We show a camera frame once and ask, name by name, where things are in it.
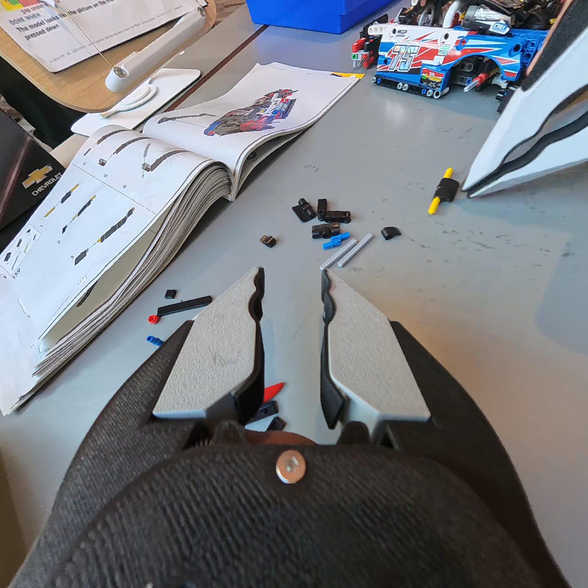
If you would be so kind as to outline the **wooden document stand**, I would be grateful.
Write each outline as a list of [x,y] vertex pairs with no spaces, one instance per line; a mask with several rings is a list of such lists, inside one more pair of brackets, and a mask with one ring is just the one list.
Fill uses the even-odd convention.
[[104,112],[212,28],[215,1],[198,1],[197,7],[198,17],[190,12],[60,72],[44,68],[3,29],[1,58],[55,102],[86,114]]

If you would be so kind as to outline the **black toy car set box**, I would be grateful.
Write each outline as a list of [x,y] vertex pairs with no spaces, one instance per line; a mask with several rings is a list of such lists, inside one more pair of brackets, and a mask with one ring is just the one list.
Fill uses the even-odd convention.
[[24,227],[65,168],[1,112],[1,250]]

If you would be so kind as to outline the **printed instruction sheet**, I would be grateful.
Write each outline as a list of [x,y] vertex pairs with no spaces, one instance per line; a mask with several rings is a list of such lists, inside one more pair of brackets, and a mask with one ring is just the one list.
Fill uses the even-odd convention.
[[91,56],[196,12],[207,1],[1,1],[1,28],[46,70]]

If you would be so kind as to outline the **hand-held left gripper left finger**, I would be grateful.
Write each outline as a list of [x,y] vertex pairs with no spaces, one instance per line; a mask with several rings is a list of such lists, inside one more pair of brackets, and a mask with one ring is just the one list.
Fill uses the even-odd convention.
[[192,321],[153,415],[246,425],[263,403],[260,321],[265,273],[255,267]]

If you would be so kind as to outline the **open instruction booklet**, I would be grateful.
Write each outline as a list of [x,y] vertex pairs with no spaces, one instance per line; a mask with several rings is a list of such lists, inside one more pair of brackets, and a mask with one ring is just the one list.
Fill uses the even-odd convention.
[[224,95],[99,128],[1,252],[1,413],[60,371],[173,260],[209,207],[361,73],[256,64]]

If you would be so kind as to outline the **blue storage bin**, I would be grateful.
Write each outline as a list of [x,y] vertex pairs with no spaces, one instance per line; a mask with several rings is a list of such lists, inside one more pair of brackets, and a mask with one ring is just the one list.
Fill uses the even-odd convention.
[[341,34],[397,1],[246,1],[253,23]]

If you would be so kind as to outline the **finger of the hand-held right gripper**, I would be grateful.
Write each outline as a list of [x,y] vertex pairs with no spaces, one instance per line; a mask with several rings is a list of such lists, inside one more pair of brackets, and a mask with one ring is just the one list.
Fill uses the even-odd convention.
[[[586,111],[586,94],[587,29],[530,89],[523,90],[519,87],[514,92],[488,136],[488,138],[492,137],[496,142],[502,143],[503,146],[487,146],[490,163],[481,164],[481,169],[488,171],[496,168],[500,159],[508,151],[539,131],[548,117],[565,110]],[[462,189],[467,192],[467,179],[463,182]]]
[[492,137],[488,138],[467,177],[469,198],[492,194],[586,163],[587,111],[564,110],[548,117],[539,131],[508,151],[496,168],[484,171],[480,166],[490,163],[488,145],[503,146]]

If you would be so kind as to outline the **long black tile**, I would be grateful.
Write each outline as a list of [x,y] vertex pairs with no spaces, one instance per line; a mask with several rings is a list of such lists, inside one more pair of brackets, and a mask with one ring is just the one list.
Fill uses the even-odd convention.
[[174,313],[179,312],[186,312],[186,311],[193,311],[195,309],[199,309],[205,307],[212,302],[211,296],[203,296],[200,298],[184,300],[178,303],[173,303],[169,305],[164,305],[158,308],[156,315],[158,317],[163,317],[167,315],[171,315]]

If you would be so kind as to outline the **partly built toy car model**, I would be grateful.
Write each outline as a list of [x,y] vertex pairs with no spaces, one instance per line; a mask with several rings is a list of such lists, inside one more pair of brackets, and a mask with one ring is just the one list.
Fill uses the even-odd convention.
[[364,26],[352,65],[371,82],[439,99],[454,86],[513,93],[542,48],[562,1],[411,1]]

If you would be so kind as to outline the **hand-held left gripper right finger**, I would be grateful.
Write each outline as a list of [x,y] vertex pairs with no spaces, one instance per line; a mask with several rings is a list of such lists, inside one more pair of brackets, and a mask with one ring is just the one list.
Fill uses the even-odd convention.
[[333,271],[321,279],[320,405],[327,427],[426,423],[428,408],[387,316]]

